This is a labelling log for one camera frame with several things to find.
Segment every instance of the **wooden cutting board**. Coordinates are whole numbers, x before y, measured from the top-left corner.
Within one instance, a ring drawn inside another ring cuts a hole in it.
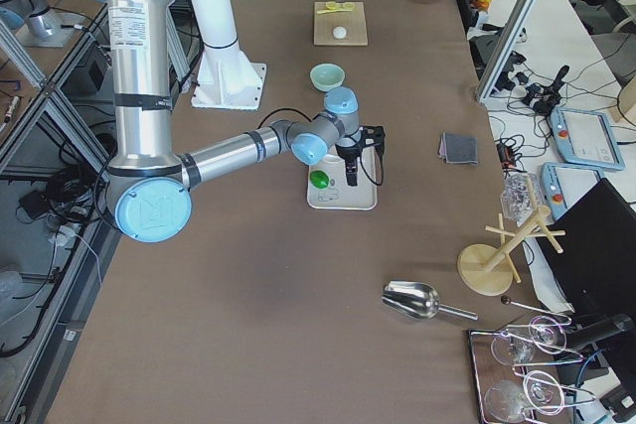
[[[354,2],[356,8],[351,12],[316,14],[326,9],[325,2],[314,2],[314,45],[360,47],[369,44],[367,22],[365,21],[365,3]],[[333,36],[336,27],[347,29],[347,36],[338,40]]]

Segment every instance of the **round wooden base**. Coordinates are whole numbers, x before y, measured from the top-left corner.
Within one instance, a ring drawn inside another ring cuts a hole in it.
[[[481,295],[501,295],[513,283],[513,272],[502,260],[490,272],[484,272],[484,264],[497,251],[495,247],[475,243],[464,248],[457,258],[457,269],[464,283]]]

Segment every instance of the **black cylinder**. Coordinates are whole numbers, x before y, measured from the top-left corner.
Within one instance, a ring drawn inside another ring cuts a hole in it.
[[[614,315],[567,335],[567,347],[579,351],[587,345],[628,332],[633,328],[634,322],[629,316],[623,313]]]

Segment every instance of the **scoop handle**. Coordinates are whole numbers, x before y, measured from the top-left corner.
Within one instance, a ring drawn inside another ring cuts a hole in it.
[[[477,316],[476,313],[467,312],[466,310],[461,310],[455,307],[449,307],[448,305],[442,305],[441,303],[437,310],[451,315],[456,315],[458,317],[467,318],[468,320],[479,320],[479,316]]]

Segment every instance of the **white tray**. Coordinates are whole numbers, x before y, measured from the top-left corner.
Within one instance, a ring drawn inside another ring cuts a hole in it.
[[[376,161],[374,148],[365,148],[362,152],[362,162],[369,176],[376,181]],[[345,176],[345,161],[336,155],[335,148],[329,150],[319,163],[309,167],[307,174],[307,203],[314,209],[332,209],[346,211],[369,211],[378,203],[376,185],[373,184],[358,160],[358,186],[347,184]],[[318,189],[309,180],[313,171],[323,171],[329,176],[329,186]]]

